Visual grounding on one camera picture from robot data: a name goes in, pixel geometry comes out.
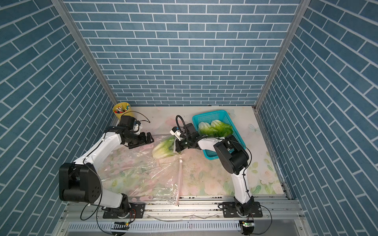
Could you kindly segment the chinese cabbage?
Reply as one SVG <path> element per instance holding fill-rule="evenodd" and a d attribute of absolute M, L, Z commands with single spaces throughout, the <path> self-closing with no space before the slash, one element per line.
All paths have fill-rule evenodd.
<path fill-rule="evenodd" d="M 198 131 L 201 135 L 218 137 L 218 131 L 209 123 L 205 123 L 205 122 L 199 123 Z"/>
<path fill-rule="evenodd" d="M 152 157 L 154 159 L 162 159 L 178 155 L 179 153 L 176 151 L 176 139 L 175 136 L 162 139 L 152 150 Z"/>
<path fill-rule="evenodd" d="M 211 125 L 218 131 L 218 137 L 227 137 L 233 134 L 231 125 L 221 122 L 220 120 L 213 120 Z"/>

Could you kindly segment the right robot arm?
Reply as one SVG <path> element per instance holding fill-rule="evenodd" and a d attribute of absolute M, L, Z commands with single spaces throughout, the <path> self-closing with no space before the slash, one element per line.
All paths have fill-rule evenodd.
<path fill-rule="evenodd" d="M 181 152 L 187 148 L 195 148 L 216 152 L 223 168 L 231 174 L 237 212 L 241 216 L 251 215 L 255 202 L 246 177 L 249 155 L 245 147 L 233 135 L 226 137 L 200 135 L 192 124 L 188 126 L 190 129 L 187 129 L 186 125 L 184 128 L 175 126 L 171 129 L 170 134 L 175 137 L 174 150 Z"/>

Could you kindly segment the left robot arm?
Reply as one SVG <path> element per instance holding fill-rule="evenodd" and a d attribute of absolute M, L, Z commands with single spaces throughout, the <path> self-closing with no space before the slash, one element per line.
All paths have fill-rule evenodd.
<path fill-rule="evenodd" d="M 98 175 L 104 160 L 119 145 L 133 149 L 154 142 L 151 133 L 141 131 L 141 122 L 132 116 L 121 118 L 81 157 L 59 168 L 59 197 L 62 201 L 83 202 L 106 208 L 129 211 L 127 195 L 102 186 Z"/>

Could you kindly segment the zip-top bag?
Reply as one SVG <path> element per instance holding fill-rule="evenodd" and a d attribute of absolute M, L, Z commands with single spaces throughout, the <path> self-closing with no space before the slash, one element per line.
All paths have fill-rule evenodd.
<path fill-rule="evenodd" d="M 179 167 L 179 163 L 124 167 L 105 170 L 100 177 L 106 189 L 127 195 L 131 202 L 165 201 L 175 204 Z"/>
<path fill-rule="evenodd" d="M 155 146 L 157 146 L 162 139 L 168 138 L 171 135 L 157 135 L 154 137 L 154 142 L 148 145 L 143 145 L 137 148 L 134 148 L 131 150 L 131 154 L 133 156 L 146 156 L 146 157 L 152 157 L 152 150 L 154 149 Z"/>
<path fill-rule="evenodd" d="M 122 146 L 111 152 L 99 169 L 103 186 L 131 197 L 172 197 L 179 179 L 177 155 L 155 159 L 152 148 L 129 150 Z"/>

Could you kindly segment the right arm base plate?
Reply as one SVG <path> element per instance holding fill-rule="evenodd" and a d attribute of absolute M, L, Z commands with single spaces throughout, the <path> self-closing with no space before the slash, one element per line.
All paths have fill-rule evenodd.
<path fill-rule="evenodd" d="M 244 204 L 235 202 L 222 202 L 218 204 L 218 208 L 222 211 L 224 218 L 236 218 L 236 217 L 250 217 L 261 218 L 263 217 L 261 206 L 259 202 L 253 204 Z"/>

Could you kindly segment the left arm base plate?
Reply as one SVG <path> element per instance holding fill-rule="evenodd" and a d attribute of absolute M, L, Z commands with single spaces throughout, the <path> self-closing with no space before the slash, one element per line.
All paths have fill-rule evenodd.
<path fill-rule="evenodd" d="M 130 220 L 143 218 L 145 203 L 129 203 L 125 208 L 105 208 L 103 213 L 104 219 L 125 219 Z"/>

